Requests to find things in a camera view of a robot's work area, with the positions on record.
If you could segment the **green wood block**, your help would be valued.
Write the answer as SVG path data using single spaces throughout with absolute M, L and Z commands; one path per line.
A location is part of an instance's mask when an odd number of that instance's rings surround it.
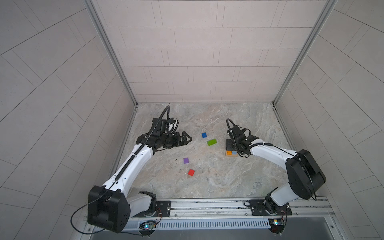
M 216 143 L 217 143 L 216 139 L 212 139 L 212 140 L 207 141 L 208 146 L 212 146 L 212 145 L 214 145 Z

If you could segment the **red wood cube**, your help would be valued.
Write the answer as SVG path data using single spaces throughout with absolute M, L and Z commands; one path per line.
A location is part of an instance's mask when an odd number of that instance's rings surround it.
M 190 175 L 190 176 L 193 176 L 193 175 L 194 175 L 194 173 L 195 173 L 195 171 L 194 171 L 194 170 L 192 170 L 192 169 L 190 169 L 190 170 L 189 170 L 189 172 L 188 172 L 188 175 Z

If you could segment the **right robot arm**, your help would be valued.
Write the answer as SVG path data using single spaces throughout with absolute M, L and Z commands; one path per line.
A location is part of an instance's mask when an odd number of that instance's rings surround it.
M 288 182 L 267 194 L 264 209 L 269 215 L 279 214 L 281 207 L 296 199 L 317 200 L 316 192 L 327 179 L 312 154 L 307 150 L 287 150 L 253 136 L 252 132 L 226 120 L 232 147 L 242 158 L 266 159 L 287 172 Z

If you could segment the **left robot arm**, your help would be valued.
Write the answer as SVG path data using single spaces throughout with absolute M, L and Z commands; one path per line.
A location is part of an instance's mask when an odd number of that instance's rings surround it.
M 141 191 L 129 197 L 128 193 L 136 177 L 158 151 L 187 145 L 192 138 L 178 133 L 177 118 L 153 119 L 152 128 L 138 137 L 124 164 L 102 186 L 94 186 L 88 196 L 88 219 L 90 225 L 121 232 L 129 218 L 139 214 L 151 217 L 157 213 L 157 196 Z

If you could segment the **vent grille strip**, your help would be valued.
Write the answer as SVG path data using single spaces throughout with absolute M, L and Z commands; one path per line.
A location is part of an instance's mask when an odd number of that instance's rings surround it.
M 156 230 L 270 229 L 268 219 L 177 219 L 162 220 Z

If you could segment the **right controller board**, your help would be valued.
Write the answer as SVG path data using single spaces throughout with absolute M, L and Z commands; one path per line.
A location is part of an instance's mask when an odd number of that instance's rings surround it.
M 270 232 L 274 234 L 281 234 L 285 227 L 286 223 L 283 219 L 269 219 L 269 224 L 270 224 Z

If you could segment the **controller board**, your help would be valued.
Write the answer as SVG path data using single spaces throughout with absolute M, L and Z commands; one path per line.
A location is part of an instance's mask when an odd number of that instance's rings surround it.
M 155 221 L 147 221 L 143 222 L 139 225 L 139 229 L 142 231 L 152 231 L 156 228 L 157 222 Z
M 281 234 L 285 227 L 286 223 L 283 219 L 269 219 L 269 224 L 270 224 L 270 232 L 274 234 Z

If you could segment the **left controller board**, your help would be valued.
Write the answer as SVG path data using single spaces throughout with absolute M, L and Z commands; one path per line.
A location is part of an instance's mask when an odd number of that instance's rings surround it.
M 152 231 L 156 228 L 157 222 L 155 221 L 147 221 L 143 222 L 139 225 L 139 229 L 142 231 Z

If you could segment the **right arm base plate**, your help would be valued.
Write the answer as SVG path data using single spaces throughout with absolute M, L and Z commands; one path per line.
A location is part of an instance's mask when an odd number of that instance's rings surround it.
M 267 206 L 264 199 L 253 199 L 244 202 L 245 207 L 250 208 L 253 216 L 281 216 L 282 214 L 291 216 L 292 209 L 289 203 L 284 206 L 277 206 L 272 214 L 267 211 Z

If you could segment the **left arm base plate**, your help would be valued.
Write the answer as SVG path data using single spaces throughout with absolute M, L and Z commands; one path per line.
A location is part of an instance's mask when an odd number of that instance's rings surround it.
M 157 201 L 154 212 L 141 212 L 135 215 L 135 218 L 156 218 L 160 216 L 158 209 L 161 210 L 162 217 L 169 217 L 171 211 L 171 201 Z

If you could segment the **aluminium mounting rail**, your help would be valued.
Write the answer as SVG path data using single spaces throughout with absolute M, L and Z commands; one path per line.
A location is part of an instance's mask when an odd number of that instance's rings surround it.
M 335 213 L 326 197 L 317 200 L 297 199 L 289 202 L 292 215 L 281 216 L 253 216 L 251 209 L 245 207 L 244 202 L 263 197 L 243 198 L 192 198 L 192 199 L 158 199 L 157 201 L 171 201 L 170 216 L 162 220 L 177 219 L 255 219 L 255 218 L 316 218 L 334 217 Z

